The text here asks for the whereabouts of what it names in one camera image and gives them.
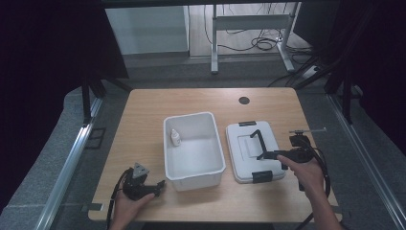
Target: white container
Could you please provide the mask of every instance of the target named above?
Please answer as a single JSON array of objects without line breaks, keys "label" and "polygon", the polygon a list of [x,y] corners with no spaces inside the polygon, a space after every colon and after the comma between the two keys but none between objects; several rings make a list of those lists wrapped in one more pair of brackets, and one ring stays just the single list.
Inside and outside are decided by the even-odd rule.
[{"label": "white container", "polygon": [[[175,129],[182,144],[170,138]],[[218,185],[226,165],[214,115],[210,112],[168,117],[164,121],[165,173],[176,191]]]}]

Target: black desk hole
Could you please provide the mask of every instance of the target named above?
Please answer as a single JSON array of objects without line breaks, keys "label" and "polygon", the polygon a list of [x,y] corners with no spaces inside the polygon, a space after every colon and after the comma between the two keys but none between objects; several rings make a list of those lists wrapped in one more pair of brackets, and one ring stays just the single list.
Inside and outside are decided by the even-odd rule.
[{"label": "black desk hole", "polygon": [[248,103],[250,102],[250,99],[247,98],[247,97],[240,97],[240,98],[238,99],[238,101],[239,101],[241,104],[248,104]]}]

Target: person's right hand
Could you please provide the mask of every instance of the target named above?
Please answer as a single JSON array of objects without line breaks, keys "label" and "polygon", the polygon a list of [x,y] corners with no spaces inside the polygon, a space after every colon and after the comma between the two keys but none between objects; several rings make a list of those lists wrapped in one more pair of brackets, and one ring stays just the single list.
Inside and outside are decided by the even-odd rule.
[{"label": "person's right hand", "polygon": [[304,192],[308,198],[321,196],[325,193],[323,172],[315,158],[302,164],[296,163],[282,155],[278,155],[277,158],[295,173],[299,182],[304,186]]}]

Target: wall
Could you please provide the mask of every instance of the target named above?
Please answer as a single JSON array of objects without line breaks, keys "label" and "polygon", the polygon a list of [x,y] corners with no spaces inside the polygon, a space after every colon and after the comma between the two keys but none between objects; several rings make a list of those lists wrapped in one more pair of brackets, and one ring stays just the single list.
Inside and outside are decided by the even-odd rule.
[{"label": "wall", "polygon": [[188,7],[106,10],[122,55],[189,50]]}]

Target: table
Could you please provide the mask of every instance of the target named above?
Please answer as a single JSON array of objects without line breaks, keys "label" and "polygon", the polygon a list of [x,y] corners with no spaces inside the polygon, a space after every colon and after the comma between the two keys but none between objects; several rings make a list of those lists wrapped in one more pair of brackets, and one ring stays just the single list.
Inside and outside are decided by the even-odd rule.
[{"label": "table", "polygon": [[[250,102],[238,101],[247,97]],[[226,161],[218,186],[176,192],[165,177],[163,122],[168,116],[210,111],[214,114]],[[161,196],[139,214],[138,221],[301,222],[311,207],[298,180],[288,171],[282,180],[238,184],[226,140],[226,126],[267,121],[281,150],[290,150],[289,130],[308,129],[296,92],[291,88],[136,89],[128,98],[93,203],[101,211],[89,218],[104,220],[114,185],[124,170],[138,162],[150,173],[147,185],[167,180]],[[314,146],[311,134],[309,139]],[[337,205],[334,193],[329,201]]]}]

